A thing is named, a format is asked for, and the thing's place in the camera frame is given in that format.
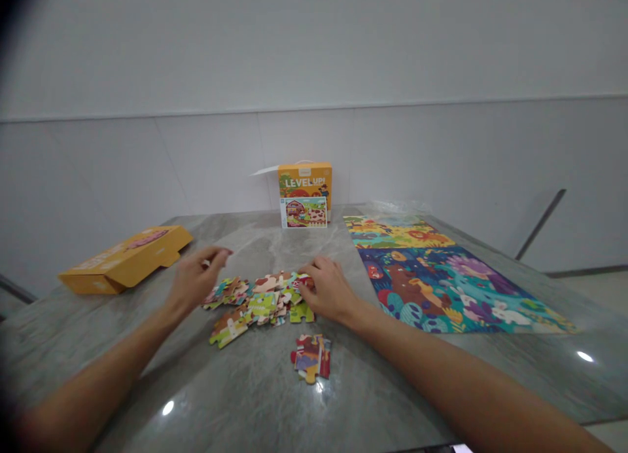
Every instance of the pile of puzzle pieces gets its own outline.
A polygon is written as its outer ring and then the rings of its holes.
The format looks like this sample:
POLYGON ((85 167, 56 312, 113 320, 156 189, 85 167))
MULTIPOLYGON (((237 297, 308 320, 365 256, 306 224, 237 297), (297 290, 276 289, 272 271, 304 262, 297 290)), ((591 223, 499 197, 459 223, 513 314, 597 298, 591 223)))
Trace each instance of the pile of puzzle pieces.
POLYGON ((314 313, 301 297, 299 283, 314 288, 314 281, 309 275, 295 272, 266 275, 255 280, 254 285, 238 277, 222 280, 201 307, 205 310, 214 310, 223 304, 237 307, 215 323, 209 343, 218 342, 218 348, 222 349, 253 323, 270 323, 277 327, 286 322, 288 313, 291 323, 301 323, 303 318, 306 322, 314 322, 314 313))
POLYGON ((314 384, 316 376, 329 379, 332 343, 319 335, 302 335, 296 340, 296 351, 290 353, 294 369, 305 382, 314 384))

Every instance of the orange puzzle box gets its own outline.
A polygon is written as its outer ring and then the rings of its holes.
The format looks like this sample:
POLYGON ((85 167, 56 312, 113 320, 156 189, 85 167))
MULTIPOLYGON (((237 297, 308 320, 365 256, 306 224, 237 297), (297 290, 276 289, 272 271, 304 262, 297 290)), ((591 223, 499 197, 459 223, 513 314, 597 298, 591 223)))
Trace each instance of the orange puzzle box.
POLYGON ((119 294, 160 266, 171 266, 191 241, 182 226, 150 227, 61 273, 59 279, 76 294, 119 294))
POLYGON ((277 174, 282 227, 327 227, 332 209, 331 163, 280 165, 277 174))

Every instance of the plastic bag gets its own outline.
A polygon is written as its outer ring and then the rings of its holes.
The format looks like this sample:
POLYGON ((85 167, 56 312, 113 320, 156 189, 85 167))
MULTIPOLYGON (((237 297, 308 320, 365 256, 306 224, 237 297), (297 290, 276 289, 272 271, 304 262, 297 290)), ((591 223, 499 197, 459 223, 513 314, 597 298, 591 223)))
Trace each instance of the plastic bag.
POLYGON ((425 217, 432 213, 431 206, 422 200, 372 200, 360 206, 360 209, 365 215, 375 220, 380 217, 396 217, 414 221, 417 216, 425 217))

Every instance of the marble table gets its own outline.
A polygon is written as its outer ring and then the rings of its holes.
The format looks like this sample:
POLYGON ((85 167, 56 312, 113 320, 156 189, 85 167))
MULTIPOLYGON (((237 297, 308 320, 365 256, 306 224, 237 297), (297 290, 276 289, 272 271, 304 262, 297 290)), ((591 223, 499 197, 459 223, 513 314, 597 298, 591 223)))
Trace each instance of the marble table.
MULTIPOLYGON (((375 292, 336 206, 327 229, 279 227, 278 212, 184 216, 166 224, 194 236, 186 253, 218 244, 235 251, 222 277, 295 270, 313 255, 338 260, 357 294, 375 292)), ((581 424, 628 417, 626 319, 436 218, 426 220, 582 330, 577 335, 440 335, 513 376, 581 424), (588 363, 576 355, 588 353, 588 363)), ((174 268, 117 297, 63 287, 0 329, 8 382, 32 405, 119 341, 166 298, 174 268)), ((223 350, 208 345, 222 311, 196 310, 167 340, 97 443, 100 452, 391 452, 456 441, 442 418, 377 353, 323 318, 255 327, 223 350), (290 351, 301 333, 332 341, 329 380, 300 382, 290 351), (163 415, 166 404, 173 409, 163 415)))

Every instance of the forearm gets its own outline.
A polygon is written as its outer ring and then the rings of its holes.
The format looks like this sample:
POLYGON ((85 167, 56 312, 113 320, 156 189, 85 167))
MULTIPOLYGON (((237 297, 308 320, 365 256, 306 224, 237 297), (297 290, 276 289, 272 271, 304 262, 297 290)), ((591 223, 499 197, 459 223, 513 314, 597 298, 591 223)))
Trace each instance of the forearm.
POLYGON ((361 302, 346 325, 388 359, 478 452, 610 450, 504 373, 361 302))
POLYGON ((24 416, 37 451, 87 450, 183 315, 161 309, 24 416))

